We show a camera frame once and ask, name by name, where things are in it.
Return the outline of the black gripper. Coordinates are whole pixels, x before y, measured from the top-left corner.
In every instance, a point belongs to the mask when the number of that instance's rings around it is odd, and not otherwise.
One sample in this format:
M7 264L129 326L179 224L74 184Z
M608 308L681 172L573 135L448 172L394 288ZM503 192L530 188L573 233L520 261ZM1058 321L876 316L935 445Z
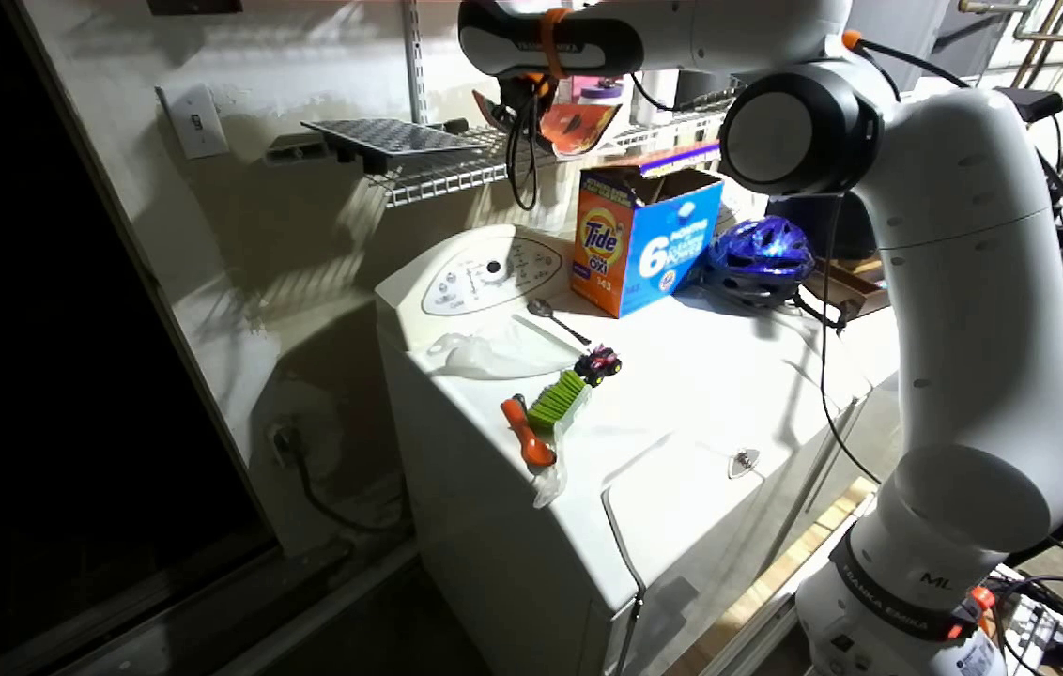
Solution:
M557 82L541 73L530 73L503 79L499 98L474 94L474 104L493 127L507 135L533 135L551 104L551 94Z

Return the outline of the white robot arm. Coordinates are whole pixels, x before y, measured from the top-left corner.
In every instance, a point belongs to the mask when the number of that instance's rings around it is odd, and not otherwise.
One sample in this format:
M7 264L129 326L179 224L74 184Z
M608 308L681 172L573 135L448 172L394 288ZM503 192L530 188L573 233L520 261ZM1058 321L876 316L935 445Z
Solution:
M764 196L851 192L896 321L903 458L801 587L814 676L1002 676L967 600L1063 526L1063 256L1050 168L1009 98L895 103L851 0L458 3L466 60L541 119L538 74L684 69L745 87L720 168Z

